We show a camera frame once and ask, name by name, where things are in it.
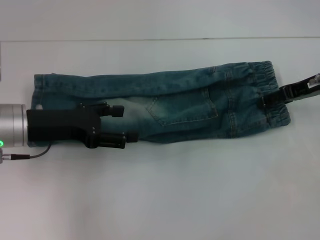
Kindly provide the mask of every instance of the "blue denim jeans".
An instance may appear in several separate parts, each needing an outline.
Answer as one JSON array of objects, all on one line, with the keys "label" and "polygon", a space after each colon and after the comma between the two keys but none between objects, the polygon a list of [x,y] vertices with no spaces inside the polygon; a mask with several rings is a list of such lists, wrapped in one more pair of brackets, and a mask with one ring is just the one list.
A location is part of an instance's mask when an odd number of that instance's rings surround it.
[{"label": "blue denim jeans", "polygon": [[290,123],[284,103],[257,106],[279,88],[270,61],[136,75],[42,74],[34,87],[32,109],[123,105],[122,118],[101,118],[102,130],[138,131],[140,140],[156,143],[238,138]]}]

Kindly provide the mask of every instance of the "seam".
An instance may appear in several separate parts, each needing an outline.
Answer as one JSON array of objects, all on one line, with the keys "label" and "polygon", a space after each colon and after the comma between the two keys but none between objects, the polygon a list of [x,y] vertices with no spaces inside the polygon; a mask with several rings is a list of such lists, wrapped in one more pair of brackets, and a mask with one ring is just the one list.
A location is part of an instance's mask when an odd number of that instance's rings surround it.
[{"label": "seam", "polygon": [[[253,81],[254,81],[256,89],[257,89],[257,94],[259,96],[259,99],[261,99],[261,98],[264,97],[264,94],[261,91],[261,89],[259,87],[259,84],[258,84],[258,78],[257,78],[256,69],[254,68],[254,66],[251,63],[249,63],[249,65],[250,65],[250,67],[252,69],[252,78],[253,78]],[[264,79],[267,79],[266,64],[264,63],[263,66],[264,66],[264,68],[263,68]],[[271,119],[270,119],[270,116],[269,116],[267,108],[264,107],[262,111],[264,112],[266,123],[268,123],[268,125],[271,127]]]},{"label": "seam", "polygon": [[229,80],[232,78],[232,73],[228,69],[225,73],[226,78],[225,78],[225,91],[226,91],[226,96],[228,98],[228,116],[229,116],[229,122],[230,122],[230,137],[234,138],[236,136],[236,130],[235,130],[235,121],[234,121],[234,114],[232,112],[232,109],[234,107],[234,99],[230,90],[229,86]]},{"label": "seam", "polygon": [[147,110],[147,112],[153,117],[153,119],[158,122],[161,126],[164,127],[164,122],[161,121],[155,114],[154,112],[151,110],[152,107],[156,104],[156,102],[158,101],[158,97],[154,97],[151,104],[149,106],[147,106],[145,109]]},{"label": "seam", "polygon": [[[64,94],[68,94],[71,95],[73,97],[77,97],[77,98],[104,98],[105,96],[101,96],[101,92],[98,90],[92,90],[91,88],[87,88],[87,89],[81,89],[81,88],[77,88],[74,89],[72,88],[72,86],[69,85],[69,83],[65,83],[65,82],[61,82],[61,81],[56,81],[56,82],[52,82],[50,84],[51,88],[57,88],[56,92],[62,92]],[[154,90],[154,87],[144,87],[144,92],[148,93],[151,90]],[[112,88],[109,89],[110,92],[112,92],[114,95],[117,95],[117,92],[119,92],[120,90],[114,90]],[[134,88],[130,88],[130,90],[128,90],[127,92],[121,92],[121,94],[123,95],[122,98],[124,98],[125,96],[130,96],[130,93],[132,93],[132,91],[138,91],[140,90],[139,87],[134,87]],[[192,91],[193,89],[186,89],[183,92],[188,92],[188,91]]]},{"label": "seam", "polygon": [[208,103],[208,105],[211,107],[211,109],[214,111],[214,116],[211,117],[213,118],[217,118],[218,117],[218,112],[217,112],[217,108],[216,105],[214,104],[214,102],[210,99],[210,95],[209,95],[209,87],[205,87],[202,91],[201,94],[203,95],[204,99],[206,100],[206,102]]},{"label": "seam", "polygon": [[[263,126],[266,126],[267,123],[267,119],[266,118],[263,118],[261,120],[258,120],[256,121],[255,123],[252,123],[250,125],[246,125],[246,127],[239,127],[239,135],[241,135],[243,132],[245,131],[250,131],[250,130],[253,130],[253,129],[257,129],[259,127],[263,127]],[[205,139],[231,139],[232,137],[228,136],[227,134],[225,134],[224,132],[222,133],[212,133],[213,136],[208,136],[208,137],[194,137],[194,136],[186,136],[186,135],[183,135],[183,136],[179,136],[177,138],[174,139],[174,141],[161,141],[161,143],[163,144],[168,144],[168,143],[176,143],[176,142],[181,142],[181,141],[190,141],[190,140],[205,140]]]},{"label": "seam", "polygon": [[[263,63],[263,74],[264,74],[264,80],[266,82],[266,86],[269,87],[268,92],[271,93],[272,90],[271,90],[271,86],[270,86],[270,81],[268,80],[266,62]],[[265,116],[266,116],[266,119],[271,127],[271,116],[270,116],[270,112],[268,112],[267,109],[265,109]]]},{"label": "seam", "polygon": [[175,125],[175,124],[185,124],[185,123],[192,123],[192,122],[199,122],[199,121],[206,121],[206,120],[210,120],[210,119],[215,119],[217,116],[211,116],[211,117],[206,117],[206,118],[202,118],[202,119],[197,119],[197,120],[182,120],[182,121],[177,121],[177,122],[163,122],[160,120],[160,122],[164,123],[164,127],[165,126],[170,126],[170,125]]}]

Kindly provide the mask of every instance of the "black cable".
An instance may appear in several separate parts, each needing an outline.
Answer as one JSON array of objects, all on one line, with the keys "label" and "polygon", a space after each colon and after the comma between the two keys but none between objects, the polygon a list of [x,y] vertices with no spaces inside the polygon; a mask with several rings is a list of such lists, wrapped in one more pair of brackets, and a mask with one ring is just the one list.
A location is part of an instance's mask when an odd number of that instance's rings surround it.
[{"label": "black cable", "polygon": [[51,142],[49,142],[49,145],[46,148],[46,150],[38,155],[30,156],[28,154],[11,154],[11,160],[25,160],[25,159],[39,158],[45,155],[50,150],[50,148],[51,148]]},{"label": "black cable", "polygon": [[49,145],[48,147],[46,148],[46,150],[38,155],[34,155],[34,156],[30,156],[30,159],[35,159],[35,158],[39,158],[39,157],[42,157],[43,155],[45,155],[47,152],[49,152],[51,148],[51,142],[49,142]]}]

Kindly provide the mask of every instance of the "pocket stitching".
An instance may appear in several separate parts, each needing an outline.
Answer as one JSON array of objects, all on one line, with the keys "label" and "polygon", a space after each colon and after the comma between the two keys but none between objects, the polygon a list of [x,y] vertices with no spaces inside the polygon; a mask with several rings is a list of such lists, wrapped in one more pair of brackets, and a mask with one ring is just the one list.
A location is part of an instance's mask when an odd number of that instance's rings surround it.
[{"label": "pocket stitching", "polygon": [[211,112],[213,114],[213,116],[203,116],[203,115],[198,115],[198,116],[194,116],[193,118],[183,118],[183,119],[179,119],[176,121],[163,121],[161,120],[159,117],[157,117],[155,115],[155,113],[152,111],[153,106],[156,104],[156,102],[158,102],[159,98],[155,97],[152,100],[152,103],[146,107],[146,110],[149,112],[149,114],[154,118],[154,120],[156,120],[161,126],[165,127],[165,126],[170,126],[170,125],[174,125],[174,124],[183,124],[183,123],[191,123],[191,122],[198,122],[198,121],[205,121],[205,120],[209,120],[209,119],[214,119],[218,117],[218,112],[217,112],[217,108],[216,105],[211,101],[210,96],[209,96],[209,89],[208,87],[205,87],[204,89],[201,90],[201,94],[205,100],[205,102],[209,105],[209,107],[213,110],[213,112]]}]

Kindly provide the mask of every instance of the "black clamp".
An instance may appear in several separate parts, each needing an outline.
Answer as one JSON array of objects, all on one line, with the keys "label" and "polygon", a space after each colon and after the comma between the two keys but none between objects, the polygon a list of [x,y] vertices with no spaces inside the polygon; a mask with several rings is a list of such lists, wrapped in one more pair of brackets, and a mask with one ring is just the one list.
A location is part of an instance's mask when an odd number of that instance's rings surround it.
[{"label": "black clamp", "polygon": [[268,108],[277,103],[291,103],[296,100],[311,98],[320,94],[320,74],[305,80],[288,84],[278,91],[263,96],[258,102],[260,108]]},{"label": "black clamp", "polygon": [[110,106],[106,102],[94,105],[80,103],[76,109],[27,110],[28,140],[61,141],[77,140],[87,148],[97,147],[124,149],[126,143],[138,141],[137,132],[103,132],[100,117],[121,118],[123,106]]}]

